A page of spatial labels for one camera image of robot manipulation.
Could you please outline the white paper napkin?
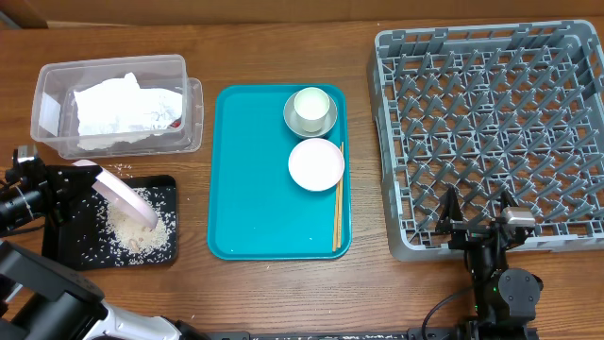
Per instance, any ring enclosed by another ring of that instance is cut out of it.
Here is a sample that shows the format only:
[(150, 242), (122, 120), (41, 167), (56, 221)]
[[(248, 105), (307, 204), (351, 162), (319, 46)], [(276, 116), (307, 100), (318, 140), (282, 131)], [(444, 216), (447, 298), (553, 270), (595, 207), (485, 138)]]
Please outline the white paper napkin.
[(131, 106), (125, 118), (129, 131), (167, 129), (182, 118), (183, 95), (162, 88), (139, 89), (131, 96)]
[(100, 139), (80, 139), (84, 150), (107, 148), (122, 139), (106, 134), (143, 131), (140, 86), (133, 73), (110, 78), (83, 91), (74, 91), (80, 136), (101, 135)]

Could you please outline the large pink plate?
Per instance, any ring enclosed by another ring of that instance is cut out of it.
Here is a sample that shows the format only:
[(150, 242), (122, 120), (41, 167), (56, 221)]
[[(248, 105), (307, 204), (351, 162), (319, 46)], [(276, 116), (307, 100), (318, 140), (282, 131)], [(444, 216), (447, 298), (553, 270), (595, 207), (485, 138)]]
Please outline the large pink plate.
[(93, 189), (128, 217), (153, 230), (159, 222), (159, 217), (151, 205), (110, 171), (103, 167), (100, 169), (100, 174), (95, 177)]

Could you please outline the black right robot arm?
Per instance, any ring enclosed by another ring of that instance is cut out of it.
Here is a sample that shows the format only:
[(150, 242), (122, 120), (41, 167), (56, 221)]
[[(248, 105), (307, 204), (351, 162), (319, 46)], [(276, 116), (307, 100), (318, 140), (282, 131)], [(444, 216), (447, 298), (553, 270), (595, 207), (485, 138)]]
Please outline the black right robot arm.
[[(536, 305), (544, 289), (543, 281), (521, 268), (509, 267), (506, 252), (525, 243), (535, 229), (528, 208), (517, 204), (508, 191), (499, 198), (500, 214), (486, 224), (463, 221), (456, 188), (450, 186), (441, 197), (443, 210), (436, 231), (448, 234), (448, 247), (463, 252), (463, 262), (472, 284), (446, 297), (425, 316), (421, 336), (434, 333), (440, 339), (536, 339), (528, 327), (536, 317)], [(449, 301), (472, 292), (474, 316), (467, 316), (451, 329), (430, 331), (431, 317)]]

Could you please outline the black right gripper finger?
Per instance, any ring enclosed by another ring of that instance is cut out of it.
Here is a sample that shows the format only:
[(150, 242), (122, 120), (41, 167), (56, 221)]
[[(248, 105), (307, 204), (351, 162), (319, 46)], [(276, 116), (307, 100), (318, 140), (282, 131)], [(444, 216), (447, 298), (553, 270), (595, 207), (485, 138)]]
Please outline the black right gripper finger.
[(516, 202), (516, 200), (514, 199), (514, 197), (512, 196), (512, 194), (508, 191), (508, 190), (504, 190), (501, 195), (500, 198), (498, 199), (499, 204), (500, 204), (500, 208), (501, 209), (506, 209), (509, 207), (517, 207), (518, 203)]
[(457, 198), (456, 188), (449, 185), (445, 194), (440, 198), (442, 211), (437, 221), (437, 233), (452, 233), (463, 221), (463, 215)]

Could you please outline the red snack wrapper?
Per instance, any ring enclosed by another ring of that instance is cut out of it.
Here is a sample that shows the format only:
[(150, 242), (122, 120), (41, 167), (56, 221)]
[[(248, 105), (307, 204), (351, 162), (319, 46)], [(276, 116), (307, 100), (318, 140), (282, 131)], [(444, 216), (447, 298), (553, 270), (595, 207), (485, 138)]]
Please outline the red snack wrapper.
[(182, 120), (178, 119), (175, 120), (174, 122), (172, 122), (169, 126), (169, 128), (180, 128), (183, 125)]

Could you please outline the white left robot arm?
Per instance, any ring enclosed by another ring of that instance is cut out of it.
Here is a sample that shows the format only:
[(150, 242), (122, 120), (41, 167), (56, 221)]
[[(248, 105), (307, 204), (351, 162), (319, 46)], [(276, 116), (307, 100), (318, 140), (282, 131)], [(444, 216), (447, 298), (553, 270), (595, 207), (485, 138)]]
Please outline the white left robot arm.
[[(96, 184), (99, 165), (47, 165), (36, 156), (14, 156), (1, 182), (1, 235), (23, 232), (44, 218), (53, 228), (69, 219), (74, 199)], [(191, 325), (163, 316), (142, 316), (113, 307), (80, 273), (7, 240), (1, 242), (1, 310), (19, 288), (31, 299), (1, 321), (4, 339), (204, 339)]]

